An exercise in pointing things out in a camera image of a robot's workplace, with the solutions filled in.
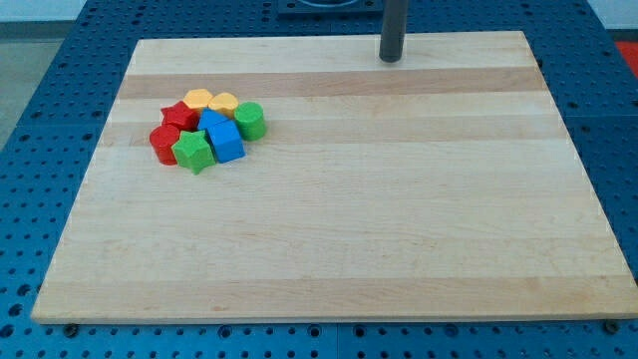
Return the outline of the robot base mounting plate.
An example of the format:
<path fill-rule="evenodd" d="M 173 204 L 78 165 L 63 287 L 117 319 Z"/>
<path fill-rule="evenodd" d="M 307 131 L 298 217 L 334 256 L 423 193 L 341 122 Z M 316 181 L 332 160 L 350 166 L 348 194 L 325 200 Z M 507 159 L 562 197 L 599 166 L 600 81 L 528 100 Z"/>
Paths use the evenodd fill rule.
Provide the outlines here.
<path fill-rule="evenodd" d="M 277 16 L 341 16 L 382 14 L 382 0 L 275 0 Z"/>

